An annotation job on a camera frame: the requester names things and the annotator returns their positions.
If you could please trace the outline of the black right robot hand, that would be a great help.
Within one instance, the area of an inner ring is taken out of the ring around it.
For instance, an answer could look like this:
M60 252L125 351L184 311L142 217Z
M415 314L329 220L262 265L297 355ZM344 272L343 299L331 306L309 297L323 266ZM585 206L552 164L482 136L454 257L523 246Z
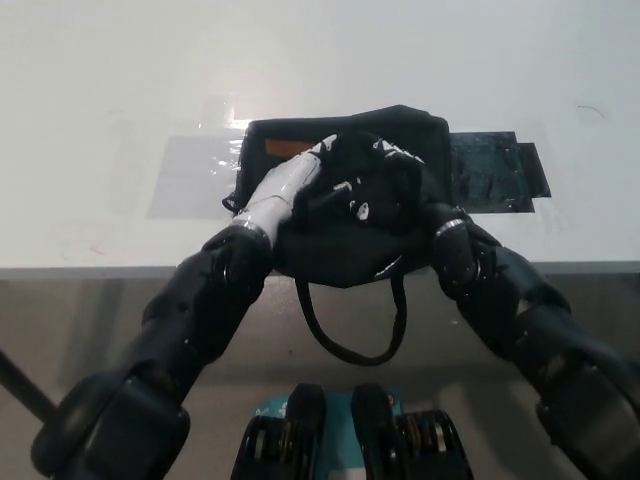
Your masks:
M390 178L402 216L424 230L434 230L439 224L437 210L449 205L444 182L419 156L383 138L374 140L372 149Z

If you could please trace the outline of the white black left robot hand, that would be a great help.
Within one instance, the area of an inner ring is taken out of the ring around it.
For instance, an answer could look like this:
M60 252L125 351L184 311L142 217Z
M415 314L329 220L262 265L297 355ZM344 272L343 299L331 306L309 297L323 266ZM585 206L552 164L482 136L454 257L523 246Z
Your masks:
M374 143L360 132L325 137L269 170L242 215L264 230L289 221L297 203L303 214L362 219L356 195L372 167Z

